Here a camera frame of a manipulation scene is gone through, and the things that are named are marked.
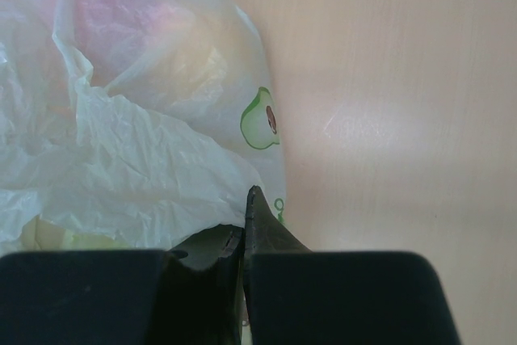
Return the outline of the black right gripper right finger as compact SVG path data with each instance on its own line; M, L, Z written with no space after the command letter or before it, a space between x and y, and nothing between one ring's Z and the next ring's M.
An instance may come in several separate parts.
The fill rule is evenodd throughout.
M429 261L405 251L316 252L246 201L243 285L255 344L458 344Z

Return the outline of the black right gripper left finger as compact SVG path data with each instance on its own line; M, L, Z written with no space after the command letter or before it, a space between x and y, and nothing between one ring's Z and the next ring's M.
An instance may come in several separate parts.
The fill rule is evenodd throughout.
M4 344L237 344L242 241L173 250L28 251L1 259Z

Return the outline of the light green plastic bag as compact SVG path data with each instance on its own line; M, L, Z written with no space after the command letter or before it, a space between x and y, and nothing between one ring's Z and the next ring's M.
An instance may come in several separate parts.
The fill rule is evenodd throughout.
M262 41L231 0L194 15L106 86L71 0L1 0L1 252L170 249L243 226L251 187L286 187Z

